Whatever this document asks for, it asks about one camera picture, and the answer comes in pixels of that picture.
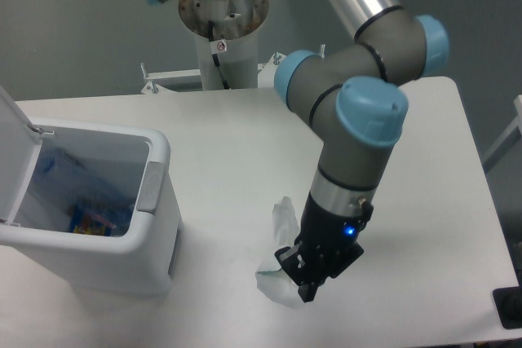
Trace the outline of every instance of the trash can lid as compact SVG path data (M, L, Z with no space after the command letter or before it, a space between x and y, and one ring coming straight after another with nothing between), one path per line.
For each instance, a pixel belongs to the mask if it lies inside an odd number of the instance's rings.
M0 86L0 222L14 220L41 147L36 127Z

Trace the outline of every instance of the bolt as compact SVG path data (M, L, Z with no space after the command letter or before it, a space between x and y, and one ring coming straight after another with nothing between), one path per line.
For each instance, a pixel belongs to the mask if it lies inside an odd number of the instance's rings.
M279 62L282 57L283 56L281 55L281 53L279 53L279 52L274 53L274 64L279 65Z
M155 81L150 81L150 86L153 88L152 91L154 94L157 94L159 92L159 89L157 88Z
M141 72L142 72L143 75L144 75L144 79L147 80L147 79L148 79L148 72L147 72L147 70L145 69L145 63L142 63L142 64L141 64Z

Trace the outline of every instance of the white tabletop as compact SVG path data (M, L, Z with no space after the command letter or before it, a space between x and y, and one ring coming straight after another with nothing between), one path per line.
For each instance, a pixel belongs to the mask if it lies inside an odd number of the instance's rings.
M0 346L380 347L521 337L492 290L516 285L457 89L404 87L403 137L360 235L365 254L291 310L256 288L272 207L298 216L321 141L273 90L23 102L33 116L157 128L185 231L172 290L135 297L72 288L0 248Z

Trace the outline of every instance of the robotic arm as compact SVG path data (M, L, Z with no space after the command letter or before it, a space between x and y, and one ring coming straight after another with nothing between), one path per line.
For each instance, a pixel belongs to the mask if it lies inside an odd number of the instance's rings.
M275 253L304 302L363 254L356 240L408 110L397 86L443 67L449 54L442 24L413 18L397 0L330 1L355 45L329 57L294 52L275 76L283 102L324 142L301 231Z

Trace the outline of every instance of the trash can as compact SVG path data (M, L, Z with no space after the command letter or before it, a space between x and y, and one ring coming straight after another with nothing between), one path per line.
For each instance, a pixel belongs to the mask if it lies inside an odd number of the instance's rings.
M0 87L0 244L74 285L168 290L182 220L165 135L31 120Z

